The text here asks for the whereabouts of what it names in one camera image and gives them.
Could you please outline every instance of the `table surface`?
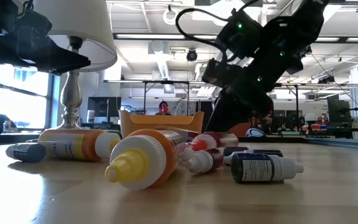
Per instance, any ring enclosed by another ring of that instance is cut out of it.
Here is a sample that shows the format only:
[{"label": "table surface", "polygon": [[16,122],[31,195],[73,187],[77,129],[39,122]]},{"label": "table surface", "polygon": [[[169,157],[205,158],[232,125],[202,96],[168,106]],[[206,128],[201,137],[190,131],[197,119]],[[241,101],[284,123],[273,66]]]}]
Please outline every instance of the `table surface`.
[{"label": "table surface", "polygon": [[243,144],[279,149],[305,166],[281,184],[236,184],[228,167],[179,167],[157,189],[130,192],[104,179],[106,163],[23,164],[0,146],[0,223],[356,223],[358,149]]}]

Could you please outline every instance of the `white lamp shade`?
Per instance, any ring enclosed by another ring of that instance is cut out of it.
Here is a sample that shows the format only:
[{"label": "white lamp shade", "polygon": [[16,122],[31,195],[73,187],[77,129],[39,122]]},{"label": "white lamp shade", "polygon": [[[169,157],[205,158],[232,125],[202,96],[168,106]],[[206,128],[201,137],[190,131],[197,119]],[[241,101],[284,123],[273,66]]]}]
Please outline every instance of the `white lamp shade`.
[{"label": "white lamp shade", "polygon": [[70,50],[70,36],[83,39],[78,53],[91,65],[80,72],[97,72],[117,62],[105,0],[35,0],[34,11],[52,23],[48,35],[59,47]]}]

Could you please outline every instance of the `person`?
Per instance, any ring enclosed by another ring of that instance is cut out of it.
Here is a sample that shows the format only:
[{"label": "person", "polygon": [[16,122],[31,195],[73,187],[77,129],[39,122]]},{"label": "person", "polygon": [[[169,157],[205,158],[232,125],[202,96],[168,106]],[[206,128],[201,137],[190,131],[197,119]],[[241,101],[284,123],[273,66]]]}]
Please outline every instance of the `person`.
[{"label": "person", "polygon": [[168,107],[167,102],[161,101],[158,108],[160,109],[160,111],[158,113],[156,113],[155,115],[172,115],[169,113],[169,107]]}]

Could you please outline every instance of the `black monitor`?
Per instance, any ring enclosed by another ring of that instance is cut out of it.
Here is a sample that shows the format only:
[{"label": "black monitor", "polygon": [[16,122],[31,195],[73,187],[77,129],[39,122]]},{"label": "black monitor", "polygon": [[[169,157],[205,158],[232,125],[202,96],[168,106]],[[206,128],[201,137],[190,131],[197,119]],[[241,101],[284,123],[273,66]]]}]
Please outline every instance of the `black monitor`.
[{"label": "black monitor", "polygon": [[94,110],[95,117],[118,117],[121,97],[89,97],[88,110]]},{"label": "black monitor", "polygon": [[344,100],[328,100],[329,122],[332,124],[351,124],[352,117],[349,102]]}]

